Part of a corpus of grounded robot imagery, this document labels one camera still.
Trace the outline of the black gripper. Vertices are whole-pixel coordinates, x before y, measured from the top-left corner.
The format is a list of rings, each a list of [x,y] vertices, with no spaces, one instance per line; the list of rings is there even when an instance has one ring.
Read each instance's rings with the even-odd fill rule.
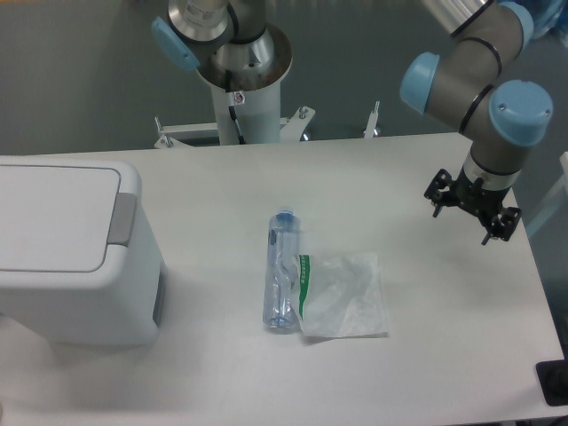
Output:
[[[502,207],[509,189],[492,191],[470,181],[464,170],[453,180],[451,174],[440,169],[430,181],[424,197],[434,207],[433,217],[437,217],[444,207],[458,206],[473,216],[480,217],[480,224],[486,234],[481,244],[489,240],[509,241],[522,217],[518,207]]]

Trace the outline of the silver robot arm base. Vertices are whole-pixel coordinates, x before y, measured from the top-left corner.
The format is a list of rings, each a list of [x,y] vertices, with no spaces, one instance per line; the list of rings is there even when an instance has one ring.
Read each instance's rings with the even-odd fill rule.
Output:
[[[268,22],[266,1],[169,1],[151,33],[176,67],[224,91],[267,88],[292,65],[290,41]]]

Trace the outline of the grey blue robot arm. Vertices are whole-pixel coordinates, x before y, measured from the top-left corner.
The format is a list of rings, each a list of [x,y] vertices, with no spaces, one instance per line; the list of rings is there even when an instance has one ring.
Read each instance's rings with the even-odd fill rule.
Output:
[[[457,130],[471,142],[457,177],[437,172],[424,196],[439,213],[456,207],[485,229],[485,239],[508,241],[522,211],[503,204],[553,115],[550,95],[537,83],[496,81],[533,37],[533,18],[520,4],[426,1],[424,7],[454,39],[451,53],[417,56],[399,96],[419,114]]]

